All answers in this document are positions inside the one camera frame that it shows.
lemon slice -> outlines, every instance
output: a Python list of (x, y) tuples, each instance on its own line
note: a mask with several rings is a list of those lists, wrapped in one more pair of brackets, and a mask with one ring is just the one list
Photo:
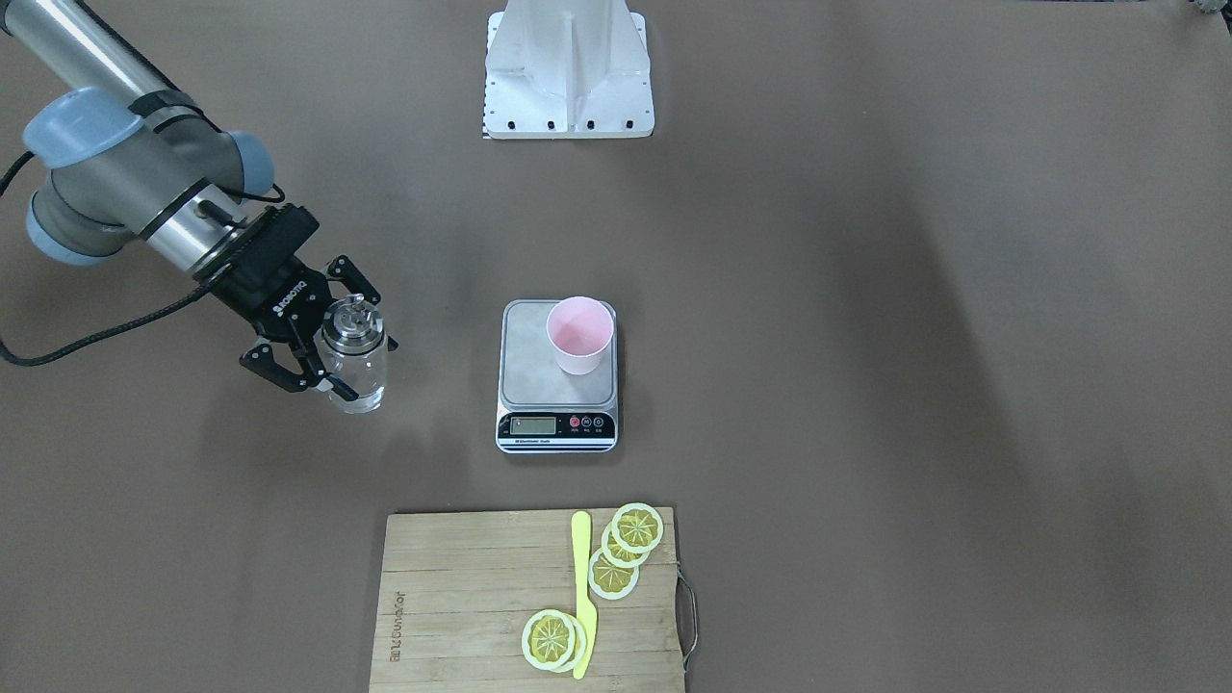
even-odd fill
[(646, 503), (622, 506), (612, 515), (612, 541), (630, 554), (646, 554), (663, 541), (663, 518)]
[(552, 671), (573, 656), (578, 635), (569, 614), (543, 609), (532, 615), (522, 629), (522, 656), (532, 667)]
[(586, 580), (595, 594), (604, 599), (620, 599), (637, 586), (639, 572), (637, 567), (614, 566), (607, 562), (602, 551), (595, 551), (590, 556), (590, 570), (586, 573)]
[(602, 539), (599, 540), (599, 551), (602, 552), (604, 559), (606, 559), (609, 564), (618, 568), (636, 568), (637, 566), (644, 564), (646, 559), (650, 555), (649, 551), (644, 554), (634, 554), (621, 549), (620, 544), (616, 544), (612, 539), (612, 525), (610, 524), (604, 528)]
[(573, 614), (564, 615), (568, 618), (569, 625), (573, 628), (573, 635), (578, 640), (577, 645), (573, 647), (573, 656), (569, 657), (569, 661), (552, 670), (553, 673), (573, 671), (573, 667), (578, 666), (578, 662), (582, 661), (582, 656), (586, 654), (586, 629), (582, 626), (582, 621), (579, 621)]

pink cup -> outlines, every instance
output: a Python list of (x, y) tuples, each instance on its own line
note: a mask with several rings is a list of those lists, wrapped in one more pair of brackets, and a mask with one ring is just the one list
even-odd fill
[(570, 375), (595, 370), (615, 332), (616, 322), (607, 306), (585, 296), (565, 298), (547, 314), (547, 339), (556, 363)]

gripper logo text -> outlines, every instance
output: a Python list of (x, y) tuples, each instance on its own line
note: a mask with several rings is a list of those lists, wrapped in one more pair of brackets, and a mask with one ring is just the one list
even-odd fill
[(278, 301), (278, 305), (274, 307), (274, 314), (281, 318), (282, 311), (286, 311), (287, 306), (290, 306), (291, 302), (296, 300), (296, 296), (299, 296), (299, 292), (303, 291), (304, 289), (308, 289), (307, 281), (301, 281), (299, 284), (294, 285), (291, 289), (291, 291), (286, 296), (283, 296), (281, 301)]

scale display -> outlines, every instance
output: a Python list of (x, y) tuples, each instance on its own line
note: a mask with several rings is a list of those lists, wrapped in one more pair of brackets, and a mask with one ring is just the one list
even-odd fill
[(505, 307), (496, 446), (511, 454), (605, 453), (616, 446), (620, 428), (616, 337), (594, 371), (564, 372), (547, 339), (547, 314), (554, 305), (521, 300)]

brown table surface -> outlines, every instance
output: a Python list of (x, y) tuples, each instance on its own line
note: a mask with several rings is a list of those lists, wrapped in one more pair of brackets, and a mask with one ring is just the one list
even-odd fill
[[(334, 413), (217, 301), (0, 369), (0, 688), (362, 691), (391, 512), (673, 506), (691, 691), (1232, 688), (1232, 41), (1180, 0), (639, 0), (628, 142), (479, 137), (500, 1), (95, 9), (260, 136), (403, 349)], [(64, 86), (0, 37), (0, 147)], [(0, 202), (0, 330), (191, 286)], [(501, 308), (623, 340), (602, 456), (493, 444)]]

